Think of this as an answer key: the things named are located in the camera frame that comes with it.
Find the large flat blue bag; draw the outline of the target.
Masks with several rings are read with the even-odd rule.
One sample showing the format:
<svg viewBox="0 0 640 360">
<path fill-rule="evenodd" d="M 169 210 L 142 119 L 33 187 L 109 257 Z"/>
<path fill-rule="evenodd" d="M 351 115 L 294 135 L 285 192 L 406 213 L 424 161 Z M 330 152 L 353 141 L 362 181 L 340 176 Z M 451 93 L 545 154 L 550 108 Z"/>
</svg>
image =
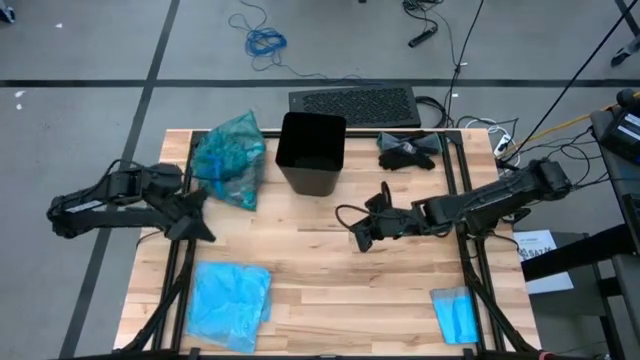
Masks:
<svg viewBox="0 0 640 360">
<path fill-rule="evenodd" d="M 271 318 L 271 282 L 261 266 L 198 263 L 186 333 L 226 350 L 255 352 L 260 327 Z"/>
</svg>

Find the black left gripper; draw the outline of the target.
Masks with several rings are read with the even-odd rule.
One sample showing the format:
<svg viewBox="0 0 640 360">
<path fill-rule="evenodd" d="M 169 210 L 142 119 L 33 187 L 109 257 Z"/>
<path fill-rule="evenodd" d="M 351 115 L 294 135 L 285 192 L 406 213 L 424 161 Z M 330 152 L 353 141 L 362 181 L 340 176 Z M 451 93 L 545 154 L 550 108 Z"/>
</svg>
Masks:
<svg viewBox="0 0 640 360">
<path fill-rule="evenodd" d="M 186 238 L 189 222 L 193 226 L 192 235 L 196 239 L 214 242 L 216 236 L 203 221 L 203 203 L 208 193 L 199 189 L 189 193 L 149 192 L 149 205 L 154 209 L 150 225 L 171 225 L 167 238 L 180 241 Z"/>
</svg>

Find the black glove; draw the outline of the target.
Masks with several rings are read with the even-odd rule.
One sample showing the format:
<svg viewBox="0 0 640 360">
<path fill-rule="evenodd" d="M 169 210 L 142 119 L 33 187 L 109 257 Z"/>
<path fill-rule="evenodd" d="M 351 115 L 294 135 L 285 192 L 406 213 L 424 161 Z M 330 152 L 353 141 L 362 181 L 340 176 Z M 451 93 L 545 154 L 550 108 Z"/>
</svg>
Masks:
<svg viewBox="0 0 640 360">
<path fill-rule="evenodd" d="M 380 167 L 391 171 L 411 166 L 417 166 L 425 170 L 435 168 L 435 163 L 431 160 L 431 154 L 422 150 L 415 150 L 414 152 L 400 149 L 387 150 L 379 155 L 378 160 Z"/>
</svg>

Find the black electronic device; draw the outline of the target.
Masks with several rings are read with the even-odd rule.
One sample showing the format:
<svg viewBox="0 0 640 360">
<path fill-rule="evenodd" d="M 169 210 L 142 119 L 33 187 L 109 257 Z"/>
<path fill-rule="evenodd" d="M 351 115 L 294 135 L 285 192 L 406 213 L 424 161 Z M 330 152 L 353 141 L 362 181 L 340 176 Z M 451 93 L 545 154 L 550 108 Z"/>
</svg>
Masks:
<svg viewBox="0 0 640 360">
<path fill-rule="evenodd" d="M 640 166 L 640 111 L 613 114 L 599 143 L 610 152 Z"/>
</svg>

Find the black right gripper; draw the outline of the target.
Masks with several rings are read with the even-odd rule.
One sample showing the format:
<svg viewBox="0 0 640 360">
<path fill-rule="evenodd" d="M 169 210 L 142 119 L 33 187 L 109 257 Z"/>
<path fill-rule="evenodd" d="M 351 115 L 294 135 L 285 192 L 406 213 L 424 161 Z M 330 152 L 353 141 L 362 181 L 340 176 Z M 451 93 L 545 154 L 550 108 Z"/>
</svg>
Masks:
<svg viewBox="0 0 640 360">
<path fill-rule="evenodd" d="M 372 238 L 400 238 L 425 234 L 425 218 L 416 208 L 402 209 L 391 205 L 368 207 L 370 214 L 348 227 L 356 234 L 356 243 L 362 253 L 373 245 Z"/>
</svg>

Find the black equipment cart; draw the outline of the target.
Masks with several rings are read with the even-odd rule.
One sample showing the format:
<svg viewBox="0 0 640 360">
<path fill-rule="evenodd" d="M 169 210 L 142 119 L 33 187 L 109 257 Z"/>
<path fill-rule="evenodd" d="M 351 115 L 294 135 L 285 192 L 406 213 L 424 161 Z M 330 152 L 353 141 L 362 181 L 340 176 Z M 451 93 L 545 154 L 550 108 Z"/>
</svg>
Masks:
<svg viewBox="0 0 640 360">
<path fill-rule="evenodd" d="M 609 299 L 624 300 L 633 334 L 640 343 L 640 166 L 610 152 L 599 140 L 613 114 L 621 110 L 640 111 L 640 98 L 633 90 L 625 89 L 618 92 L 616 99 L 617 105 L 612 109 L 595 111 L 590 118 L 608 170 L 606 181 L 614 189 L 624 223 L 526 260 L 522 269 L 527 280 L 538 280 L 590 266 L 594 272 L 595 297 L 601 301 L 604 311 L 601 325 L 607 345 L 615 359 L 628 360 L 619 347 Z"/>
</svg>

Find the teal plastic bin liner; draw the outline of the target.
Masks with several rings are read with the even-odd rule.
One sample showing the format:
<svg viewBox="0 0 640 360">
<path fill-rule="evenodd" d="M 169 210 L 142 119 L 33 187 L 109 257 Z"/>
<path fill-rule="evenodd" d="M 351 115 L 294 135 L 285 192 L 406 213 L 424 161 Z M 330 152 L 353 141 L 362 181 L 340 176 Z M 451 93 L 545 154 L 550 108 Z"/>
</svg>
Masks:
<svg viewBox="0 0 640 360">
<path fill-rule="evenodd" d="M 266 142 L 251 110 L 205 134 L 191 157 L 192 176 L 200 188 L 249 211 L 257 209 L 265 167 Z"/>
</svg>

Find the black plastic trash bin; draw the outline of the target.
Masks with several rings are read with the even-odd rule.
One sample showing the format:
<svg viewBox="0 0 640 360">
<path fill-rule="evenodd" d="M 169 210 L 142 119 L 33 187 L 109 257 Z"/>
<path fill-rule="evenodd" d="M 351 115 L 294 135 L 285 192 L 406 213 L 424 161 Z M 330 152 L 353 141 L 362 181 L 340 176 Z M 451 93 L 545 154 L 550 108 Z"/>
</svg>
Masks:
<svg viewBox="0 0 640 360">
<path fill-rule="evenodd" d="M 343 117 L 288 112 L 275 162 L 297 194 L 326 197 L 333 193 L 343 169 L 345 140 Z"/>
</svg>

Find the black perforated metal panel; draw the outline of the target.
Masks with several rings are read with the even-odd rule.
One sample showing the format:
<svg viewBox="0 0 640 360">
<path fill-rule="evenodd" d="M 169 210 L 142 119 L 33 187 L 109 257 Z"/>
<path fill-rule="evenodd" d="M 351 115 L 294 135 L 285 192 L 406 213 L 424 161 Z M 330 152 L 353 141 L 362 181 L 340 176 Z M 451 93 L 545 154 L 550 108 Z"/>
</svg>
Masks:
<svg viewBox="0 0 640 360">
<path fill-rule="evenodd" d="M 362 86 L 289 93 L 291 112 L 341 116 L 349 128 L 419 128 L 410 86 Z"/>
</svg>

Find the black chair base leg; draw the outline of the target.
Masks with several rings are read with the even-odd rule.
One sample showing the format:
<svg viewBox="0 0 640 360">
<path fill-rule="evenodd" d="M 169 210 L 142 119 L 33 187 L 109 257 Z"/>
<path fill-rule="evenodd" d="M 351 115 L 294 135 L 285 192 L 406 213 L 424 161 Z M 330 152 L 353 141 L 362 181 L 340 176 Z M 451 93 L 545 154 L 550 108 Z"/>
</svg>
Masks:
<svg viewBox="0 0 640 360">
<path fill-rule="evenodd" d="M 621 65 L 627 58 L 631 57 L 638 51 L 640 51 L 640 35 L 638 35 L 629 44 L 616 52 L 616 54 L 610 61 L 610 66 L 617 67 Z"/>
</svg>

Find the dark grey cloth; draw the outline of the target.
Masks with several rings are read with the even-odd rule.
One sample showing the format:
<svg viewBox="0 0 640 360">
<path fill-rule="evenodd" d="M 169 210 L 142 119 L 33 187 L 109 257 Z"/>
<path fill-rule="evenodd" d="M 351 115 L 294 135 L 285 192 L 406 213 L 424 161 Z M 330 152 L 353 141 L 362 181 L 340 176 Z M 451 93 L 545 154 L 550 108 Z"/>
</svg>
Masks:
<svg viewBox="0 0 640 360">
<path fill-rule="evenodd" d="M 394 151 L 409 155 L 437 155 L 442 151 L 439 137 L 435 133 L 424 131 L 407 134 L 381 132 L 376 144 L 381 152 Z"/>
</svg>

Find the small blue bag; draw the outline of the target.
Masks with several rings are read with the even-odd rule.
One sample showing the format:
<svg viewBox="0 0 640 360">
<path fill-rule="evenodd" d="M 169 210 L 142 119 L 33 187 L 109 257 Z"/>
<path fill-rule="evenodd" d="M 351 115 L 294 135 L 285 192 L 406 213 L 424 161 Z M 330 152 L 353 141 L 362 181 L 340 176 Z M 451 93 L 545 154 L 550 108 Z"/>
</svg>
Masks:
<svg viewBox="0 0 640 360">
<path fill-rule="evenodd" d="M 472 298 L 467 287 L 433 289 L 430 296 L 446 344 L 471 344 L 478 341 Z"/>
</svg>

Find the black power strip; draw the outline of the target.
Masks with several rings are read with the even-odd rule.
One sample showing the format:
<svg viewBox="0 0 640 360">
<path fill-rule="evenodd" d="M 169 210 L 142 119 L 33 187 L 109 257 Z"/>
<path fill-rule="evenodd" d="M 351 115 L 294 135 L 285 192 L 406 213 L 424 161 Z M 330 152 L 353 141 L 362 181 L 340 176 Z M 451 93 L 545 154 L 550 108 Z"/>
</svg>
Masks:
<svg viewBox="0 0 640 360">
<path fill-rule="evenodd" d="M 437 32 L 438 32 L 439 28 L 437 26 L 432 26 L 427 28 L 426 30 L 424 30 L 420 35 L 412 38 L 409 42 L 408 42 L 408 46 L 410 48 L 415 48 L 418 45 L 420 45 L 421 43 L 425 42 L 426 40 L 430 39 L 431 37 L 433 37 Z"/>
</svg>

